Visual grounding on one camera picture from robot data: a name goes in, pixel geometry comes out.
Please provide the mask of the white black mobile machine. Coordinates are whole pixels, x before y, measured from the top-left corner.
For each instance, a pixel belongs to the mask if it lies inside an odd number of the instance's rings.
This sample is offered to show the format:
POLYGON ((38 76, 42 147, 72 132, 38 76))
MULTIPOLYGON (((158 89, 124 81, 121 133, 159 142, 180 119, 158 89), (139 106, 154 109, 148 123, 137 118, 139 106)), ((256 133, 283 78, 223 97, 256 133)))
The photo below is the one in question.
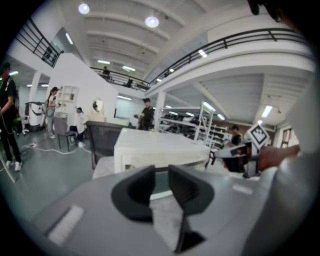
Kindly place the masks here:
POLYGON ((37 132, 44 128, 44 102, 29 101, 25 104, 26 128, 30 132, 37 132))

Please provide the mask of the white oven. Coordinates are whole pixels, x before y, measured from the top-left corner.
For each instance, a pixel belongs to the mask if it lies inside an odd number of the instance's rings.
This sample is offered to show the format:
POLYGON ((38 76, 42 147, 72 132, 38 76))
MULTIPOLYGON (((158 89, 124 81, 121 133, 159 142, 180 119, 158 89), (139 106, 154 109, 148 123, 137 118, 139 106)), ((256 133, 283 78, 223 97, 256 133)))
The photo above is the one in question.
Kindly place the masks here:
MULTIPOLYGON (((160 133, 155 131, 143 131, 137 129, 129 129, 123 128, 119 134, 119 137, 114 146, 115 149, 119 148, 133 148, 135 151, 146 151, 146 150, 157 150, 157 149, 173 149, 173 148, 190 148, 192 145, 200 145, 205 146, 203 144, 199 144, 194 142, 193 140, 186 138, 182 135, 174 134, 174 133, 160 133)), ((194 163, 194 164, 186 164, 182 166, 189 166, 194 168, 197 171, 203 172, 205 171, 204 163, 194 163)), ((134 168, 130 168, 129 165, 125 167, 126 170, 131 170, 134 168)))

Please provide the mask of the white wall shelf unit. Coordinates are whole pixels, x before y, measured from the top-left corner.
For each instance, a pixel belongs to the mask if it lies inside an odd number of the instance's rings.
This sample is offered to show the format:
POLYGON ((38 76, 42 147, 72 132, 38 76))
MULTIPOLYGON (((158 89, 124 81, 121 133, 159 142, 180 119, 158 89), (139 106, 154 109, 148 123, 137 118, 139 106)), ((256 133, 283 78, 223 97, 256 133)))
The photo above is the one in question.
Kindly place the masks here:
POLYGON ((74 114, 79 87, 64 85, 61 86, 59 89, 60 90, 57 96, 58 108, 56 109, 56 115, 58 117, 67 119, 68 116, 74 114))

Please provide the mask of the grey upholstered chair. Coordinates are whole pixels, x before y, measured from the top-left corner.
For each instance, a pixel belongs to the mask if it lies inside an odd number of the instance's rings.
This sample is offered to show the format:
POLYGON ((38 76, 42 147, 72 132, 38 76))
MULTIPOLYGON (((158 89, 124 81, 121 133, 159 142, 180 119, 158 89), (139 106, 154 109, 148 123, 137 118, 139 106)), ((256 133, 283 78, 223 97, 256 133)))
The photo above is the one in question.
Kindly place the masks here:
POLYGON ((68 124, 67 122, 61 118, 61 117, 54 117, 53 118, 53 124, 54 124, 54 132, 58 139, 58 145, 61 149, 61 137, 64 137, 66 139, 67 144, 67 150, 70 151, 70 140, 69 138, 75 137, 76 133, 72 130, 68 130, 68 124))

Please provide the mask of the round mirror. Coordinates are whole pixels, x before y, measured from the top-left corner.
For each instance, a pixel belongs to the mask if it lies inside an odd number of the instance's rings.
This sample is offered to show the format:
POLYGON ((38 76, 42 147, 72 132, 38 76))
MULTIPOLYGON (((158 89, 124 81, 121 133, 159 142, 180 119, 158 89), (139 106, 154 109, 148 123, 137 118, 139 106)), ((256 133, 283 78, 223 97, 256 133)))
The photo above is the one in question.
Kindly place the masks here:
POLYGON ((92 107, 93 107, 93 110, 96 111, 97 113, 101 112, 103 110, 103 101, 101 98, 96 98, 94 101, 93 101, 93 104, 92 104, 92 107))

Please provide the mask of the white vanity dresser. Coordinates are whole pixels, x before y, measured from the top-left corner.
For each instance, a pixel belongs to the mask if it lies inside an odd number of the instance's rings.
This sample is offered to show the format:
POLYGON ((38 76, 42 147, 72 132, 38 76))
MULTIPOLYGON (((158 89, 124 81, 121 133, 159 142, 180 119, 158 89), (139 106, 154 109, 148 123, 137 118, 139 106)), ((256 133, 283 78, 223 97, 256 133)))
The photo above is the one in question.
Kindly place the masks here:
POLYGON ((88 120, 92 122, 105 122, 105 114, 103 110, 96 111, 96 110, 91 110, 90 114, 88 115, 88 120))

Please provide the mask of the black balcony railing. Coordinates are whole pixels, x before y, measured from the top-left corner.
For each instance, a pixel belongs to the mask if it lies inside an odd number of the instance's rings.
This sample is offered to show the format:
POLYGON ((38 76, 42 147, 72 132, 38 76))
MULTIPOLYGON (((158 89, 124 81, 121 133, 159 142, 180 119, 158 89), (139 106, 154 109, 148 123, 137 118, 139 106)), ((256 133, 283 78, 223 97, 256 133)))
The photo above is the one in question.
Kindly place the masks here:
POLYGON ((48 41, 31 18, 21 27, 15 39, 52 68, 62 53, 53 42, 48 41))
POLYGON ((164 78, 168 77, 175 71, 180 70, 194 61, 203 59, 211 53, 254 42, 293 42, 302 45, 307 44, 303 36, 299 35, 297 32, 294 32, 292 29, 261 28, 235 33, 209 42, 178 59, 151 81, 146 81, 132 75, 123 74, 116 71, 110 71, 107 75, 103 73, 102 68, 92 67, 91 69, 100 77, 113 85, 146 92, 150 89, 150 87, 160 83, 164 78))

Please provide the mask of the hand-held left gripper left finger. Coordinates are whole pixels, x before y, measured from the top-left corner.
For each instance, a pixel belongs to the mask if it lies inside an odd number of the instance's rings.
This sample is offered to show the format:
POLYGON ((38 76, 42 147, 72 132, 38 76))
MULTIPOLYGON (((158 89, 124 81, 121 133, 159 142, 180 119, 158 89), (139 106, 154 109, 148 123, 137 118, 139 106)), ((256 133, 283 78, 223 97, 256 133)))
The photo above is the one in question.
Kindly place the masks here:
POLYGON ((110 174, 79 185, 32 222, 62 254, 172 256, 153 227, 154 188, 154 166, 110 174))

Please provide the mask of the white shelving rack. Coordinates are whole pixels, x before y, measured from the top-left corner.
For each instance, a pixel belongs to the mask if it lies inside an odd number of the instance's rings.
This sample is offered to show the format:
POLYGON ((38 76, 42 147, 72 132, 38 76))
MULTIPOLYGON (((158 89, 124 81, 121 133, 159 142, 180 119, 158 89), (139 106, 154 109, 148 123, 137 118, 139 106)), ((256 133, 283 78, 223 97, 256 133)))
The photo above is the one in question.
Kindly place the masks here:
POLYGON ((158 119, 158 131, 163 132, 160 129, 160 121, 162 117, 171 112, 173 115, 190 115, 197 116, 199 120, 199 125, 196 127, 196 132, 193 141, 203 144, 209 148, 213 146, 213 119, 215 114, 215 109, 210 106, 207 102, 203 101, 199 106, 179 106, 179 107, 169 107, 166 106, 161 109, 161 116, 158 119))

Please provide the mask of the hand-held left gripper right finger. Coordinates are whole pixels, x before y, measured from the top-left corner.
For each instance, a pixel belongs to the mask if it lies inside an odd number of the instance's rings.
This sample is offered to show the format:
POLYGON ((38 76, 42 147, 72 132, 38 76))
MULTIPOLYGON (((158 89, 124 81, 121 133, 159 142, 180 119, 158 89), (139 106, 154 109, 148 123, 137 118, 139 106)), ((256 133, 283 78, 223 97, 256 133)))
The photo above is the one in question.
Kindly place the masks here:
POLYGON ((259 223, 265 177, 240 179, 171 165, 168 184, 182 209, 175 254, 265 256, 259 223))

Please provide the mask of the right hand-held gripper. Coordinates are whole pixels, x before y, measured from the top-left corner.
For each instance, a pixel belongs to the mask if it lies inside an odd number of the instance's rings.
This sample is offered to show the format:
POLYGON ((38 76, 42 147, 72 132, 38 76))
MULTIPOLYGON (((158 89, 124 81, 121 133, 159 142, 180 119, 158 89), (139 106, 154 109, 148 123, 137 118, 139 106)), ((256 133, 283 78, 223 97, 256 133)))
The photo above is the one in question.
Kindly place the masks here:
POLYGON ((218 159, 221 159, 225 166, 244 166, 245 177, 256 177, 259 175, 258 159, 261 149, 270 140, 269 134, 259 124, 256 123, 246 132, 246 143, 228 146, 210 151, 208 162, 211 166, 218 159))

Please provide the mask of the person's right hand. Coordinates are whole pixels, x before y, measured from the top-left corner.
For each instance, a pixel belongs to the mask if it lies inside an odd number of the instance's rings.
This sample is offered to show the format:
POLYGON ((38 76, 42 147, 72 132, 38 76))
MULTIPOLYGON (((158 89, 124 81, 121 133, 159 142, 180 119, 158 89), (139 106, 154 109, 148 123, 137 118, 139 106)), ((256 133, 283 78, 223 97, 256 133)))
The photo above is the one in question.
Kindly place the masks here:
POLYGON ((259 170, 264 171, 269 168, 278 167, 284 159, 296 157, 299 152, 300 146, 298 144, 286 148, 262 147, 257 161, 259 170))

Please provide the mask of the group of black white devices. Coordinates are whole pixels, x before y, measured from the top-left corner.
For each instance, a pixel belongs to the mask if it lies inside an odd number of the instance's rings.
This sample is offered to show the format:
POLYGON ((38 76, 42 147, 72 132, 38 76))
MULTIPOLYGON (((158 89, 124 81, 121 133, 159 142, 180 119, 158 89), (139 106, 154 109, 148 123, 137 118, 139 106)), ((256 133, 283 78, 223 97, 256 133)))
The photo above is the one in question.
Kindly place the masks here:
POLYGON ((191 140, 196 135, 197 126, 200 124, 198 116, 173 114, 169 112, 160 120, 159 128, 162 132, 183 135, 191 140))

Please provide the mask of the black mesh chair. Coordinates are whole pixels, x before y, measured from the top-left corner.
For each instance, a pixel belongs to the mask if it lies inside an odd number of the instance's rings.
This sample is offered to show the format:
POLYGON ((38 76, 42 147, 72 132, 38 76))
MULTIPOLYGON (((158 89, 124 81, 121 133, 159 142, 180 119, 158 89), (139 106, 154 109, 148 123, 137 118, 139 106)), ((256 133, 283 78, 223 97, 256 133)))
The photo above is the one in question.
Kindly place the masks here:
POLYGON ((102 157, 114 156, 114 146, 120 132, 123 128, 127 128, 127 126, 100 121, 88 121, 86 127, 86 134, 88 135, 91 149, 91 165, 94 170, 102 157))

